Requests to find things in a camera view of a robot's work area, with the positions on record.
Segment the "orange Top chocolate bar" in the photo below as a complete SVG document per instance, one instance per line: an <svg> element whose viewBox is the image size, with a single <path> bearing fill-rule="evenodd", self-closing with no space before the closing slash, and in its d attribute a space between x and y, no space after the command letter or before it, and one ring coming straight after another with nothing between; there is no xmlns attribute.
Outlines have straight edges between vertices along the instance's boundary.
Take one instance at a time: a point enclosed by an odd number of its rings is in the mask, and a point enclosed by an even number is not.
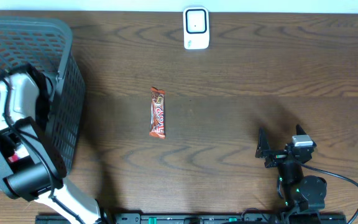
<svg viewBox="0 0 358 224"><path fill-rule="evenodd" d="M149 135L165 139L165 91L154 87L151 89L151 121Z"/></svg>

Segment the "red blue snack packet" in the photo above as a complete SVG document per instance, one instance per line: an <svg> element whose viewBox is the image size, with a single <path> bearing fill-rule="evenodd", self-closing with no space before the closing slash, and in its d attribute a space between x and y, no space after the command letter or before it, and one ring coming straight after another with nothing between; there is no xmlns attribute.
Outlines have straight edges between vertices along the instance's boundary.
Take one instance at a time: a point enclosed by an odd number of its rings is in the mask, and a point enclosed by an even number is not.
<svg viewBox="0 0 358 224"><path fill-rule="evenodd" d="M14 150L14 154L8 158L8 161L9 161L9 163L17 162L18 160L23 159L23 158L27 157L28 155L29 155L29 153L28 153L27 149L25 148L25 146L23 144L21 144Z"/></svg>

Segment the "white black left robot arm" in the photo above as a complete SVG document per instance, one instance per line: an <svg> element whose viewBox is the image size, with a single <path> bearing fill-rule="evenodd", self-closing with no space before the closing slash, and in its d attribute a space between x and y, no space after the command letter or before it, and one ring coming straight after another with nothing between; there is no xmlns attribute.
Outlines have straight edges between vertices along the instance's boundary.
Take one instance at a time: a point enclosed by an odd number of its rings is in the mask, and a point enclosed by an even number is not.
<svg viewBox="0 0 358 224"><path fill-rule="evenodd" d="M0 72L0 189L11 199L44 204L70 223L111 223L96 199L67 177L45 135L53 82L26 64Z"/></svg>

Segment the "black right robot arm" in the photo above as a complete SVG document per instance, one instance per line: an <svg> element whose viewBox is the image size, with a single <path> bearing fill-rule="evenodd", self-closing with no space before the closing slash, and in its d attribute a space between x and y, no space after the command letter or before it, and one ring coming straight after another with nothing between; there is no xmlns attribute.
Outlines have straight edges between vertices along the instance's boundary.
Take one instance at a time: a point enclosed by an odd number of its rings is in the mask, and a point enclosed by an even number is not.
<svg viewBox="0 0 358 224"><path fill-rule="evenodd" d="M326 181L315 175L305 176L305 163L312 159L316 143L296 125L296 135L282 150L270 147L265 131L259 129L256 158L264 159L266 168L278 169L278 188L281 198L290 211L285 218L293 214L317 213L325 207Z"/></svg>

